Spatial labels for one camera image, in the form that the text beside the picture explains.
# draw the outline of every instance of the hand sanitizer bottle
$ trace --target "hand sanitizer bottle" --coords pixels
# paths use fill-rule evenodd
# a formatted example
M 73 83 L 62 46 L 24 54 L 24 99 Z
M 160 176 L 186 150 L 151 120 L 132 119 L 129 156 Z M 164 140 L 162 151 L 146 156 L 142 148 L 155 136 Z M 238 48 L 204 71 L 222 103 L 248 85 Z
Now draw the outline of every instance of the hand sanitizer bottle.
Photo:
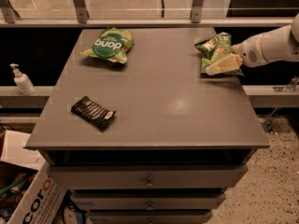
M 36 91 L 36 88 L 32 84 L 31 80 L 26 74 L 23 74 L 18 68 L 19 65 L 12 63 L 11 68 L 13 69 L 12 72 L 14 73 L 14 81 L 16 85 L 19 87 L 20 91 L 24 95 L 33 94 Z

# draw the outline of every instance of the drawer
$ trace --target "drawer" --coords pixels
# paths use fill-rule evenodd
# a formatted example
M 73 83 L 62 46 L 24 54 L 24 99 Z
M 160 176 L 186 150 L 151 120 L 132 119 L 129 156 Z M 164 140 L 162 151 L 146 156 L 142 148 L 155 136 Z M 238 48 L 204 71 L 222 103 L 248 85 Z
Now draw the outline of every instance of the drawer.
M 211 219 L 206 211 L 175 212 L 91 212 L 87 217 L 93 224 L 200 224 Z
M 246 164 L 222 166 L 50 167 L 49 175 L 65 189 L 199 189 L 233 187 Z
M 225 200 L 224 194 L 185 193 L 176 192 L 145 192 L 135 193 L 127 191 L 119 193 L 75 193 L 72 200 L 82 210 L 198 210 L 216 209 Z

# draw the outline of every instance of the black object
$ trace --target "black object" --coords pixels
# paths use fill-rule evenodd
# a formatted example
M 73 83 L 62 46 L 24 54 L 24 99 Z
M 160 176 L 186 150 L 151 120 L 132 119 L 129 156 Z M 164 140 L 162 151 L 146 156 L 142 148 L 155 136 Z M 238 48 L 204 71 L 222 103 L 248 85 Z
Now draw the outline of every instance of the black object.
M 109 125 L 116 113 L 116 111 L 109 111 L 103 108 L 87 96 L 76 102 L 72 106 L 71 111 L 94 124 L 101 131 Z

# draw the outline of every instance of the bottle pump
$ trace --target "bottle pump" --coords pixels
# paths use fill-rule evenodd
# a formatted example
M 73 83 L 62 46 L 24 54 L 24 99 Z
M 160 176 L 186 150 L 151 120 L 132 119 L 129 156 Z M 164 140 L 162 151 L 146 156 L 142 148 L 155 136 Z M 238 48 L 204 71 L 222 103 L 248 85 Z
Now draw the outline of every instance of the bottle pump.
M 13 69 L 12 72 L 14 73 L 14 81 L 16 85 L 19 87 L 20 91 L 24 95 L 33 94 L 36 91 L 36 88 L 32 84 L 31 80 L 26 74 L 23 74 L 17 67 L 19 65 L 12 63 L 10 67 Z

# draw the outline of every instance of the table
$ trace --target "table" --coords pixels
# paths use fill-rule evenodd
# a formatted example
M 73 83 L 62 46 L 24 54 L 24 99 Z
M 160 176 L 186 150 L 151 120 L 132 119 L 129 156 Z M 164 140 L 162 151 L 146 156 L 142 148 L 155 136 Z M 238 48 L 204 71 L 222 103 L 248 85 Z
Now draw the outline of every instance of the table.
M 205 223 L 268 140 L 237 77 L 201 75 L 212 28 L 130 30 L 126 65 L 80 56 L 82 31 L 26 147 L 95 224 Z M 105 131 L 71 113 L 85 95 L 117 111 Z

